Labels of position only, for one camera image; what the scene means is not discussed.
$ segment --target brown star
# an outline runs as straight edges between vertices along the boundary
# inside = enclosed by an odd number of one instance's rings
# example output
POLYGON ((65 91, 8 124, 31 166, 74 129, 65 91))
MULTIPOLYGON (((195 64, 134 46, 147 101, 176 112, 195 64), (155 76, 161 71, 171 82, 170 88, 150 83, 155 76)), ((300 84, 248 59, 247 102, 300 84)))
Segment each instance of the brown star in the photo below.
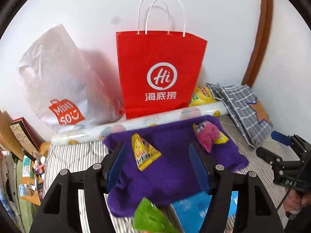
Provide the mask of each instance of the brown star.
POLYGON ((258 98, 256 98, 256 101, 254 103, 247 103, 247 104, 256 112, 256 116, 259 122, 262 122, 262 120, 265 120, 267 123, 272 125, 272 122, 267 112, 261 105, 261 102, 258 100, 258 98))

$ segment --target green snack package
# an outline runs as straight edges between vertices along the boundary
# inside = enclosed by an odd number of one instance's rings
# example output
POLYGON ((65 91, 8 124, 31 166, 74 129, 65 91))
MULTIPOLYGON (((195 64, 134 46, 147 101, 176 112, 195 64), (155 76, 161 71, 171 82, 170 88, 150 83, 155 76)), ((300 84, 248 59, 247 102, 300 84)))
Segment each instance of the green snack package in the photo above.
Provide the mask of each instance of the green snack package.
POLYGON ((148 232, 179 233, 161 210, 145 197, 134 213, 133 228, 148 232))

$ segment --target blue gripper pad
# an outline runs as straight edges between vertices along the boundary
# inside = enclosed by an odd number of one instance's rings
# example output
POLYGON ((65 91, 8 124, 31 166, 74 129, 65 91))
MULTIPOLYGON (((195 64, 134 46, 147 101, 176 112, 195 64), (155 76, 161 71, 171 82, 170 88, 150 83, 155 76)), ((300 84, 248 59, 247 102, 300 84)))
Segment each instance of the blue gripper pad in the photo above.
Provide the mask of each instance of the blue gripper pad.
POLYGON ((209 194, 211 189, 208 182, 209 173, 193 144, 189 145, 189 158, 201 189, 204 190, 206 194, 209 194))
POLYGON ((126 143, 122 145, 122 148, 120 149, 116 159, 114 160, 109 172, 108 172, 108 178, 107 178, 107 187, 106 190, 110 192, 113 188, 116 187, 120 173, 123 169, 123 165, 125 163, 127 157, 127 146, 126 143))
POLYGON ((271 133, 271 138, 275 141, 278 141, 279 143, 282 143, 286 146, 292 146, 293 142, 291 141, 289 136, 285 136, 282 133, 279 133, 277 131, 273 131, 271 133))

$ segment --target purple cloth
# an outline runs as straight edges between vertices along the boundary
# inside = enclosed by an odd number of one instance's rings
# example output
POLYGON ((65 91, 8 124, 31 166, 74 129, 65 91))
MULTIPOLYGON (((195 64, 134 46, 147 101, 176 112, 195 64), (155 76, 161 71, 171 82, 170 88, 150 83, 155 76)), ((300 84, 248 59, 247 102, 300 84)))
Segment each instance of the purple cloth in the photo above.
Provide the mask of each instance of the purple cloth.
POLYGON ((216 164, 235 171, 248 165, 245 156, 238 152, 232 139, 223 131, 218 118, 212 116, 196 117, 175 123, 168 123, 140 130, 110 134, 103 143, 114 150, 124 140, 128 150, 127 160, 118 184, 108 195, 107 204, 112 215, 133 216, 143 197, 156 206, 169 205, 199 192, 200 185, 189 159, 189 144, 197 142, 193 123, 210 121, 224 133, 229 141, 212 146, 211 155, 216 164), (162 156, 151 163, 144 171, 137 168, 131 144, 131 136, 138 133, 153 145, 162 156))

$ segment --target white wall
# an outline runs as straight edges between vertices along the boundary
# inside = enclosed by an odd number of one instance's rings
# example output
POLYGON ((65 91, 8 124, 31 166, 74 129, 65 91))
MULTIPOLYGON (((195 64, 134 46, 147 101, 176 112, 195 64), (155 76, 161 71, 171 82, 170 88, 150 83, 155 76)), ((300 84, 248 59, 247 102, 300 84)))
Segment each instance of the white wall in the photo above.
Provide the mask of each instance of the white wall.
MULTIPOLYGON (((28 0, 0 40, 0 109, 25 117, 49 140, 52 135, 37 119, 18 85, 17 66, 29 46, 45 31, 62 23, 100 75, 121 97, 115 32, 136 30, 140 0, 28 0)), ((253 49, 260 0, 181 0, 187 13, 187 32, 208 40, 199 84, 242 81, 253 49)), ((181 9, 167 0, 174 30, 182 29, 181 9)), ((148 5, 143 6, 143 17, 148 5)), ((150 17, 150 29, 167 28, 160 8, 150 17)))
POLYGON ((311 31, 288 0, 274 0, 270 39, 253 91, 275 130, 311 143, 311 31))

